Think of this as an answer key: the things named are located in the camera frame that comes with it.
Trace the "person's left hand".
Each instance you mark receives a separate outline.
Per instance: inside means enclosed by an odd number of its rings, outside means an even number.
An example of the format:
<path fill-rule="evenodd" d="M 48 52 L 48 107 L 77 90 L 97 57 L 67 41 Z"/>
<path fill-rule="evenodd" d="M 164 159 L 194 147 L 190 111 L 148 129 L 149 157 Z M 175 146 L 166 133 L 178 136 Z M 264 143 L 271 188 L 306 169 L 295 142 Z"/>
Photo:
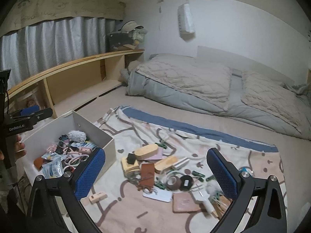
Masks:
<path fill-rule="evenodd" d="M 14 160 L 24 157 L 27 153 L 25 150 L 25 144 L 22 142 L 22 137 L 20 134 L 15 136 L 15 143 L 7 146 L 7 151 L 12 151 L 14 153 Z"/>

